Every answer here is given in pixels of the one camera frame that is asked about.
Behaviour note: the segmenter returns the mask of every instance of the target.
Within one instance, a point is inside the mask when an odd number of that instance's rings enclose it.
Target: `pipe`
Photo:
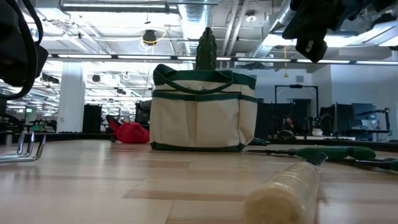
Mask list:
[[[271,31],[279,29],[283,26],[287,26],[296,14],[297,6],[294,4],[294,0],[285,0],[280,6],[278,15],[270,15],[267,17],[262,27],[262,43],[259,47],[251,54],[251,57],[266,57],[274,46],[267,45],[264,41]]]
[[[226,46],[228,45],[229,37],[231,35],[232,27],[234,26],[235,16],[238,11],[239,0],[234,0],[232,10],[231,10],[231,17],[228,22],[228,28],[225,33],[225,38],[223,42],[223,48],[221,49],[221,55],[225,55]]]
[[[68,12],[148,12],[166,13],[164,4],[111,4],[111,3],[63,3],[61,8]],[[171,14],[179,14],[176,6],[170,6]]]
[[[210,6],[196,4],[178,5],[182,18],[182,34],[184,39],[199,39],[209,26]],[[185,43],[188,55],[196,55],[199,43]]]
[[[233,50],[235,42],[236,42],[236,38],[238,36],[239,30],[240,30],[241,25],[242,25],[243,17],[244,17],[244,15],[246,13],[246,9],[248,8],[248,4],[249,3],[250,3],[250,0],[244,0],[243,1],[243,5],[242,5],[242,8],[241,8],[241,14],[239,15],[238,23],[236,24],[236,27],[234,29],[234,34],[232,35],[231,43],[229,45],[228,51],[226,53],[226,56],[229,56],[232,53],[232,50]]]

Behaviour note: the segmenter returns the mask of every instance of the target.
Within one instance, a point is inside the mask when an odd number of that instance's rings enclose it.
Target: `fluorescent light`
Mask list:
[[[44,110],[40,110],[38,112],[39,113],[56,113],[56,111],[44,111]]]
[[[141,60],[170,60],[171,56],[156,55],[118,55],[120,59],[141,59]]]
[[[309,59],[297,59],[297,63],[313,63]],[[342,64],[349,63],[349,60],[320,60],[317,63],[325,63],[325,64]]]
[[[389,47],[389,46],[397,46],[398,45],[398,36],[395,36],[384,43],[380,44],[380,47]]]
[[[398,62],[357,61],[356,65],[398,65]]]
[[[297,63],[312,63],[309,59],[297,59]]]
[[[58,106],[58,104],[56,104],[56,103],[50,103],[50,102],[47,102],[47,101],[45,101],[44,103],[45,103],[46,105]]]
[[[142,7],[140,4],[84,4],[84,3],[64,3],[63,7]],[[164,9],[163,5],[145,5],[148,8]],[[171,9],[177,9],[176,6],[170,6]]]
[[[291,59],[282,58],[238,58],[239,62],[290,62]]]
[[[112,58],[111,55],[58,55],[60,58]]]
[[[195,60],[196,57],[194,57],[194,56],[178,56],[177,59],[178,60]]]
[[[320,60],[318,63],[341,64],[341,63],[349,63],[349,60]]]
[[[10,109],[25,109],[25,106],[8,106]]]
[[[230,57],[217,57],[217,61],[230,61]]]

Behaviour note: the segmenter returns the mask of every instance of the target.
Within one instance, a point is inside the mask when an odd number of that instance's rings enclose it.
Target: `cable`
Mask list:
[[[146,40],[143,39],[144,34],[141,34],[141,39],[142,39],[142,41],[144,41],[144,43],[146,43],[146,44],[154,44],[154,43],[156,43],[156,42],[159,42],[159,41],[163,40],[163,38],[164,38],[165,35],[166,35],[166,30],[165,30],[165,32],[163,33],[163,36],[162,36],[160,39],[158,39],[158,40],[146,41]]]
[[[129,72],[123,73],[123,79],[124,79],[124,80],[130,80],[130,74],[129,74]]]
[[[23,83],[23,87],[21,89],[21,91],[19,93],[16,93],[14,95],[3,95],[0,94],[0,98],[4,99],[4,100],[16,100],[19,98],[22,98],[23,96],[25,96],[26,94],[28,94],[30,92],[30,90],[33,87],[33,84],[35,83],[35,79],[36,79],[36,74],[37,74],[37,53],[36,53],[36,46],[35,46],[35,42],[33,41],[33,38],[30,34],[30,30],[29,30],[29,26],[27,25],[25,19],[24,19],[24,15],[21,11],[21,9],[19,9],[18,4],[15,2],[15,0],[5,0],[8,5],[10,5],[12,7],[12,9],[16,12],[17,16],[18,16],[18,26],[19,26],[19,30],[21,31],[21,35],[22,38],[24,39],[24,45],[26,48],[26,54],[27,54],[27,79],[26,81]],[[29,1],[25,2],[24,1],[25,6],[32,6],[31,3]],[[40,34],[40,25],[37,25],[37,30],[39,32],[39,40],[40,37],[43,37],[43,32]]]
[[[142,94],[142,100],[144,100],[145,92],[147,91],[147,85],[148,85],[148,80],[149,80],[150,69],[151,69],[151,64],[149,64],[149,69],[148,69],[148,73],[147,73],[147,80],[145,81],[144,93]]]

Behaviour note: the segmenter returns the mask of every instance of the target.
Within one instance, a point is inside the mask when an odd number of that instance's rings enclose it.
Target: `ceiling duct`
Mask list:
[[[267,45],[265,39],[268,34],[287,26],[296,14],[296,9],[299,7],[300,1],[285,0],[280,6],[280,11],[273,15],[267,16],[264,25],[262,26],[262,43],[257,48],[251,57],[266,57],[272,50],[273,46]]]
[[[178,5],[178,9],[182,17],[184,39],[199,39],[211,21],[210,6],[204,4],[181,4]],[[196,55],[198,44],[198,42],[186,42],[187,54]]]
[[[178,14],[177,7],[165,4],[116,4],[116,3],[82,3],[64,1],[62,9],[68,12],[149,12]]]

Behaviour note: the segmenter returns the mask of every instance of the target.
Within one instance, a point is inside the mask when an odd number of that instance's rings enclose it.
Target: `green handle tool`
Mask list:
[[[378,167],[386,170],[398,171],[398,160],[395,158],[371,159],[368,161],[360,161],[356,159],[332,159],[331,161],[352,166]]]
[[[302,158],[308,158],[314,156],[319,152],[325,153],[330,160],[334,159],[344,159],[350,156],[357,160],[370,160],[376,157],[376,153],[368,147],[363,146],[311,146],[305,147],[303,149],[289,149],[289,150],[248,150],[248,152],[253,153],[263,153],[263,154],[287,154],[290,156],[300,156]]]

